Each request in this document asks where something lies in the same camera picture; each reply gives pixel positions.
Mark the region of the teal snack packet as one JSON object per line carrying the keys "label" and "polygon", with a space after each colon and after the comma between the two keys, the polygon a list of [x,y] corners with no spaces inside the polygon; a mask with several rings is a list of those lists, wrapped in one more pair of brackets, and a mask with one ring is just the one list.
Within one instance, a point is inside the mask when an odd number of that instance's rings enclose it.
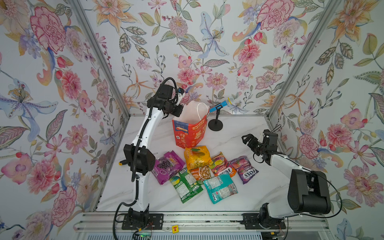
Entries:
{"label": "teal snack packet", "polygon": [[232,178],[229,174],[221,174],[203,181],[209,198],[213,204],[217,204],[227,197],[238,193]]}

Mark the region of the red paper bag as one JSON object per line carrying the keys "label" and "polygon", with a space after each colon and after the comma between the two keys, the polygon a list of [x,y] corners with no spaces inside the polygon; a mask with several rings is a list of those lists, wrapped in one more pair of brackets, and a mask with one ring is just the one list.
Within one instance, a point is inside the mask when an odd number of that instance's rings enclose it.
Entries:
{"label": "red paper bag", "polygon": [[196,147],[204,138],[208,124],[209,107],[205,103],[191,101],[183,107],[179,117],[173,118],[176,145],[180,148]]}

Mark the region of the orange green nut snack packet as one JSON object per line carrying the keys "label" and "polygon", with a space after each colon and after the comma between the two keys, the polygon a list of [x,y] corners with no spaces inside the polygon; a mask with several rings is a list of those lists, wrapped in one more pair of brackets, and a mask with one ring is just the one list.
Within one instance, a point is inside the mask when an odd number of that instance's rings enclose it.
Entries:
{"label": "orange green nut snack packet", "polygon": [[211,170],[208,165],[190,170],[197,181],[205,181],[211,178]]}

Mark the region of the orange Fox's candy packet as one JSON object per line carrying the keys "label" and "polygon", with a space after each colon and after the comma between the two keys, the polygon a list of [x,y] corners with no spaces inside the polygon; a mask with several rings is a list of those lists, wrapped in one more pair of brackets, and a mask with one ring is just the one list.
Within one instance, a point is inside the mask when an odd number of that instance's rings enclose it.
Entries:
{"label": "orange Fox's candy packet", "polygon": [[236,169],[229,163],[222,152],[212,158],[209,168],[215,177],[221,174],[229,174],[232,178],[237,173]]}

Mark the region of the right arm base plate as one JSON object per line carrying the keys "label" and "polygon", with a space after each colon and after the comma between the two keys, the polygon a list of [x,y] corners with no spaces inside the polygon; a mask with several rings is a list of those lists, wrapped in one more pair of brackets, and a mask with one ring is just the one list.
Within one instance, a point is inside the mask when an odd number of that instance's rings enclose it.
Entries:
{"label": "right arm base plate", "polygon": [[286,224],[283,219],[260,217],[259,213],[244,213],[240,221],[246,230],[285,230]]}

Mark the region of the yellow orange snack packet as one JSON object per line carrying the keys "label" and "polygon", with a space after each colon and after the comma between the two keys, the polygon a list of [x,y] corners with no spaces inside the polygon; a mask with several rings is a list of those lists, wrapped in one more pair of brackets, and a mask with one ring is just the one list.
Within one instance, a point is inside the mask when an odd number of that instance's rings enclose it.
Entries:
{"label": "yellow orange snack packet", "polygon": [[184,157],[188,170],[201,168],[213,163],[210,152],[206,146],[185,148]]}

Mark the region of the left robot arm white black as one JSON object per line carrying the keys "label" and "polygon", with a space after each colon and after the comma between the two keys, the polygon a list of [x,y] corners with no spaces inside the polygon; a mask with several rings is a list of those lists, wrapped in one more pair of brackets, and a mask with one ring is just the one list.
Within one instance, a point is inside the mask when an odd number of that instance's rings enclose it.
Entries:
{"label": "left robot arm white black", "polygon": [[155,167],[156,157],[150,151],[154,132],[160,121],[169,116],[180,116],[183,106],[180,104],[185,90],[163,84],[155,95],[148,100],[145,119],[138,135],[130,145],[124,146],[126,159],[121,165],[128,165],[135,183],[135,198],[132,203],[120,203],[114,217],[116,223],[129,223],[138,227],[149,221],[150,203],[148,197],[148,176]]}

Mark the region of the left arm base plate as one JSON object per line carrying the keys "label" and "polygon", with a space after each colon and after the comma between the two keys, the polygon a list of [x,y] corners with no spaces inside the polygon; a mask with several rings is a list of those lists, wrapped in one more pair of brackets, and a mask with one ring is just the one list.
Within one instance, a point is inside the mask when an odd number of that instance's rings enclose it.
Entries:
{"label": "left arm base plate", "polygon": [[122,230],[162,230],[164,214],[126,214],[122,223]]}

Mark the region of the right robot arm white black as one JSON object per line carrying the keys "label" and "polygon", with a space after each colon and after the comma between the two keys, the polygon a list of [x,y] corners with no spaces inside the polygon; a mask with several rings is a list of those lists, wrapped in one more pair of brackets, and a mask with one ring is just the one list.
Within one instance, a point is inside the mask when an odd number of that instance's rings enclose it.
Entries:
{"label": "right robot arm white black", "polygon": [[331,212],[329,186],[324,173],[312,171],[291,160],[278,151],[278,135],[264,130],[259,141],[252,134],[242,136],[242,142],[264,163],[279,170],[289,180],[287,196],[273,203],[265,203],[259,210],[260,223],[269,220],[284,220],[298,215],[326,219]]}

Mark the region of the purple grape snack packet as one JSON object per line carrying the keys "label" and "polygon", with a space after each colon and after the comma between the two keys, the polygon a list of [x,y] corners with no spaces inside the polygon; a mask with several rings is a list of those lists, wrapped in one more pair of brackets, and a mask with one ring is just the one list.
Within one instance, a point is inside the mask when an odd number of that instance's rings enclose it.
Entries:
{"label": "purple grape snack packet", "polygon": [[156,159],[152,174],[160,185],[163,185],[175,176],[185,166],[185,162],[174,152],[166,152],[162,157]]}

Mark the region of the purple Fox's candy packet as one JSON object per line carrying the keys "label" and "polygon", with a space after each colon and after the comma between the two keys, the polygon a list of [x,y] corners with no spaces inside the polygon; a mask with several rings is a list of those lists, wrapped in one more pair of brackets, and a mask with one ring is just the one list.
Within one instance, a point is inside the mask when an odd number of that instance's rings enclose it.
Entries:
{"label": "purple Fox's candy packet", "polygon": [[229,161],[229,163],[237,171],[244,185],[259,173],[259,171],[252,166],[247,156],[240,156]]}

